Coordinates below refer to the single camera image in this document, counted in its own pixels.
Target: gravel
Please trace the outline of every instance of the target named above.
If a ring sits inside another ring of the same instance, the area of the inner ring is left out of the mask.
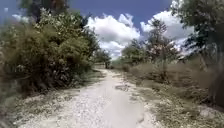
[[[105,77],[80,90],[69,101],[59,102],[62,109],[52,116],[39,114],[19,128],[156,128],[155,117],[141,100],[131,100],[135,86],[121,76],[101,70]],[[122,91],[116,86],[130,89]]]

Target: cloud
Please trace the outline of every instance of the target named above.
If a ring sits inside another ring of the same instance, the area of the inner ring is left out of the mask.
[[[193,32],[193,28],[183,29],[183,24],[180,23],[180,19],[176,16],[172,16],[171,11],[163,11],[153,16],[153,18],[163,21],[167,26],[167,31],[164,36],[171,39],[186,38],[190,33]],[[141,28],[143,32],[149,32],[152,30],[150,26],[152,19],[148,20],[147,23],[141,22]]]
[[[132,27],[133,26],[132,19],[133,19],[133,16],[126,13],[125,15],[121,14],[118,21]]]
[[[9,8],[4,8],[4,12],[8,12],[9,11]]]
[[[118,19],[104,14],[103,17],[89,18],[87,26],[98,35],[100,47],[109,51],[112,58],[117,58],[132,39],[141,36],[132,19],[130,14],[121,14]]]
[[[17,21],[29,22],[29,18],[22,15],[13,14],[12,17],[14,17]]]

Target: bush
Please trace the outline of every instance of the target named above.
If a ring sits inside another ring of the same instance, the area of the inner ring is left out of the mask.
[[[200,102],[208,95],[208,87],[211,85],[212,72],[201,70],[196,66],[198,62],[188,61],[187,63],[170,63],[167,65],[167,80],[161,77],[163,71],[160,63],[144,63],[130,68],[130,73],[142,80],[154,80],[158,83],[169,84],[168,92],[179,96],[180,98]],[[156,91],[164,88],[160,85],[156,88],[150,87]]]
[[[0,35],[2,76],[17,80],[24,95],[79,81],[91,69],[98,46],[94,33],[81,24],[78,13],[51,16],[45,11],[38,24],[9,24]]]

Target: dry shrub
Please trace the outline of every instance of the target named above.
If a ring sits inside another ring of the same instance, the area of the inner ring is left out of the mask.
[[[163,71],[160,65],[160,63],[140,64],[132,67],[130,73],[140,79],[172,85],[173,89],[169,88],[167,91],[183,99],[200,102],[207,97],[208,87],[213,81],[211,77],[213,72],[209,69],[202,70],[200,61],[191,60],[186,63],[167,64],[166,79],[168,82],[161,78]]]
[[[134,66],[130,69],[130,73],[141,79],[155,80],[162,83],[162,70],[158,63],[144,63]]]

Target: dry grass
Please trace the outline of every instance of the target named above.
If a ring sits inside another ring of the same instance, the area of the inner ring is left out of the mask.
[[[181,89],[145,80],[138,86],[146,102],[154,103],[152,112],[157,121],[167,128],[223,128],[224,114],[215,110],[200,109],[198,104],[177,94]],[[203,116],[202,111],[211,113]]]
[[[140,64],[129,73],[146,102],[155,103],[157,120],[167,128],[223,128],[224,114],[199,109],[198,102],[208,95],[214,74],[200,67],[197,60],[168,64],[167,81],[161,81],[160,64]],[[203,112],[212,117],[203,116]]]

